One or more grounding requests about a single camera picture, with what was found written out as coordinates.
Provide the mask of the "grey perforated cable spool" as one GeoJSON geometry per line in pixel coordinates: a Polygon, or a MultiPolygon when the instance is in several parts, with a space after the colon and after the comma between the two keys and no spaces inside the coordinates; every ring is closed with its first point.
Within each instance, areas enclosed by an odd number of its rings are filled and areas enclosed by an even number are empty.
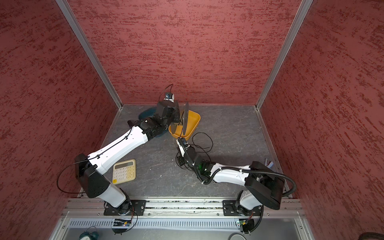
{"type": "MultiPolygon", "coordinates": [[[[182,123],[183,128],[182,128],[180,136],[185,135],[187,132],[188,118],[189,118],[189,102],[186,102],[185,106],[184,106],[184,111],[183,111],[182,117],[181,117],[181,123],[182,123]]],[[[176,132],[178,125],[179,124],[171,124],[170,128],[171,128],[172,134],[174,134],[176,132]]]]}

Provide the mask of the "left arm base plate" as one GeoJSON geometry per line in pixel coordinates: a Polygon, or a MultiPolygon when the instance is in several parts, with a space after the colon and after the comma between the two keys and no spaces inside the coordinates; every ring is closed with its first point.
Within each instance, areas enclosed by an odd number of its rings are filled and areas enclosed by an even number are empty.
{"type": "Polygon", "coordinates": [[[125,201],[121,206],[115,208],[105,202],[104,216],[133,216],[134,214],[142,216],[146,208],[146,203],[146,200],[131,200],[129,203],[125,201]]]}

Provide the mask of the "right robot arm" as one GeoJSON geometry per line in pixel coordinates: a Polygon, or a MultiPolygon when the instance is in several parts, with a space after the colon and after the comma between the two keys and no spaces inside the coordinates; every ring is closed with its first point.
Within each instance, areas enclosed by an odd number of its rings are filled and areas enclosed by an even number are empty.
{"type": "Polygon", "coordinates": [[[230,183],[246,188],[238,194],[230,208],[237,215],[248,216],[258,207],[279,210],[282,198],[297,190],[292,178],[274,172],[258,161],[242,167],[226,166],[205,161],[184,138],[178,138],[177,145],[180,154],[178,163],[192,170],[203,185],[230,183]]]}

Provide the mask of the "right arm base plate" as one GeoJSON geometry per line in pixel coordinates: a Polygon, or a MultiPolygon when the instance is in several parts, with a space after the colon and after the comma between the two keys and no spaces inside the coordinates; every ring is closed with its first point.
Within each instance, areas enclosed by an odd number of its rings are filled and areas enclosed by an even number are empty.
{"type": "Polygon", "coordinates": [[[248,210],[235,200],[223,200],[223,213],[226,217],[259,217],[262,211],[262,205],[254,207],[252,210],[248,210]]]}

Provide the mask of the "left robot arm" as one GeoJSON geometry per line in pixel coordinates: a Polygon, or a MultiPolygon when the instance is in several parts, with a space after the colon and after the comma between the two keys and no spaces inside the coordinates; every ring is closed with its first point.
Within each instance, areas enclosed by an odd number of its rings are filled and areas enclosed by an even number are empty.
{"type": "Polygon", "coordinates": [[[75,176],[89,198],[105,201],[118,215],[124,216],[132,210],[129,196],[104,174],[125,155],[137,147],[163,134],[172,123],[180,120],[179,103],[164,99],[157,103],[151,117],[129,121],[130,129],[104,148],[89,155],[75,158],[75,176]]]}

